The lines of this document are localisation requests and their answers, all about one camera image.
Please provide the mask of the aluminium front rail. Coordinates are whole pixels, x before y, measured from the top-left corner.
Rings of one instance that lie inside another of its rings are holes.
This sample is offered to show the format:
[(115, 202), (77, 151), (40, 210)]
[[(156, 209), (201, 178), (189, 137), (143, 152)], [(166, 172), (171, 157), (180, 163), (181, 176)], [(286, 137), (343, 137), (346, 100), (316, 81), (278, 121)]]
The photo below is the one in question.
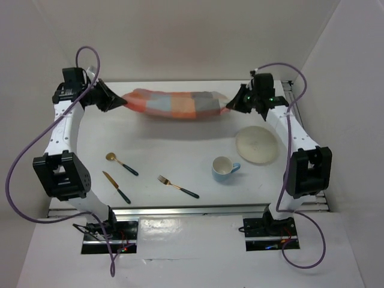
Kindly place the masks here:
[[(302, 212), (329, 212), (326, 202), (309, 202), (300, 207)], [(151, 208), (114, 208), (116, 216), (170, 216), (170, 215), (226, 215), (262, 213), (267, 204), (261, 205), (218, 205), (218, 206), (171, 206)], [(48, 218), (61, 218), (78, 213), (75, 209), (49, 209)]]

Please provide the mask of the orange blue checkered cloth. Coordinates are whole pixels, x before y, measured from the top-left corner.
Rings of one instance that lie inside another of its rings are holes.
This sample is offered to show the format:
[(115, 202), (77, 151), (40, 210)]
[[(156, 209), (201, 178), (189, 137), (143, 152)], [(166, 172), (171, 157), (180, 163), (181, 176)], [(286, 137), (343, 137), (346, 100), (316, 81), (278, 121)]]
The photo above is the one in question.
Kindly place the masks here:
[(135, 89), (122, 96), (125, 107), (142, 114), (174, 119), (200, 119), (229, 112), (229, 99), (216, 91), (162, 92)]

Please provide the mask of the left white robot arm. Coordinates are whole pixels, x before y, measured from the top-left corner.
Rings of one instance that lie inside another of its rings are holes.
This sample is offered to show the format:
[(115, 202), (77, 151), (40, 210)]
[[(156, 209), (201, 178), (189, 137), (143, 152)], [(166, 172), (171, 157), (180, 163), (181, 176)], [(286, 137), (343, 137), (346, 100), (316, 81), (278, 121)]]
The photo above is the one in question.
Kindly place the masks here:
[(118, 234), (116, 216), (91, 190), (90, 172), (77, 156), (77, 139), (86, 107), (95, 105), (108, 112), (127, 102), (97, 78), (96, 71), (95, 67), (63, 69), (64, 81), (52, 97), (59, 123), (44, 154), (35, 157), (32, 166), (49, 197), (90, 212), (89, 230), (112, 239)]

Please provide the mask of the light blue mug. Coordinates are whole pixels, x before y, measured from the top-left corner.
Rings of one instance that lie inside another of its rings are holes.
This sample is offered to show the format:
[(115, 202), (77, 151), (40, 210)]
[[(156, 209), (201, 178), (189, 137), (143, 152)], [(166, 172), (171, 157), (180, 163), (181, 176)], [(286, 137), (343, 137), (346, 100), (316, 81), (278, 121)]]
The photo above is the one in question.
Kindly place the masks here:
[(240, 163), (234, 163), (228, 157), (220, 156), (215, 158), (212, 162), (212, 177), (217, 182), (223, 182), (240, 168)]

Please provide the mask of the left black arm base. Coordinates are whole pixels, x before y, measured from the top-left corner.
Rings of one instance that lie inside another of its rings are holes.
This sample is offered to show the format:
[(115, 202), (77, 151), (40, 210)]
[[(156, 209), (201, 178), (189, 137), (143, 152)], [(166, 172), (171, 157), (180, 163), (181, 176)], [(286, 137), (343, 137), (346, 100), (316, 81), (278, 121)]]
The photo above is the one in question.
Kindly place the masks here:
[[(138, 220), (118, 221), (116, 232), (107, 232), (113, 254), (136, 254)], [(73, 227), (83, 233), (81, 254), (108, 254), (105, 237), (102, 232), (92, 232), (87, 226), (73, 224)]]

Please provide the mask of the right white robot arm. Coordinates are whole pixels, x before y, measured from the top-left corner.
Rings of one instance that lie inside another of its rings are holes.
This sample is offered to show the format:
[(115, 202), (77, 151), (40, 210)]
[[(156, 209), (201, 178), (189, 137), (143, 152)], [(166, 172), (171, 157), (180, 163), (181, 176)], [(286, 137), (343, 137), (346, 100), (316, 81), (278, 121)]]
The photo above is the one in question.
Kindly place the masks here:
[(291, 113), (285, 97), (276, 95), (272, 74), (253, 70), (250, 75), (250, 82), (241, 85), (226, 107), (241, 113), (255, 110), (274, 128), (287, 148), (281, 192), (262, 216), (263, 231), (276, 235), (291, 225), (293, 212), (304, 202), (328, 188), (332, 152), (307, 134)]

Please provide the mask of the cream ceramic plate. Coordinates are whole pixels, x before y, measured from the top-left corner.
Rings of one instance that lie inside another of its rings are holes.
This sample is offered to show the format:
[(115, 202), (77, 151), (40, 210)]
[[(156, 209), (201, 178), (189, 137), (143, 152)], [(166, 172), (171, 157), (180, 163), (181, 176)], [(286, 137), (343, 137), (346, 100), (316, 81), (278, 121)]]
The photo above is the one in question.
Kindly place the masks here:
[(269, 164), (278, 157), (279, 148), (276, 137), (260, 126), (241, 129), (235, 137), (238, 154), (253, 164)]

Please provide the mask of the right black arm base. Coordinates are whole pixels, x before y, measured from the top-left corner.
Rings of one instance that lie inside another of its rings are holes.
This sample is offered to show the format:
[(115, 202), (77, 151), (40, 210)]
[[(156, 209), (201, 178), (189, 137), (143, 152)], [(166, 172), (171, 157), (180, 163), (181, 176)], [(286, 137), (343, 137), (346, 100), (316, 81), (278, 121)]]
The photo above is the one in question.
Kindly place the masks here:
[(238, 231), (244, 234), (246, 251), (275, 251), (281, 250), (283, 245), (288, 250), (300, 248), (292, 217), (271, 226), (262, 218), (244, 218)]

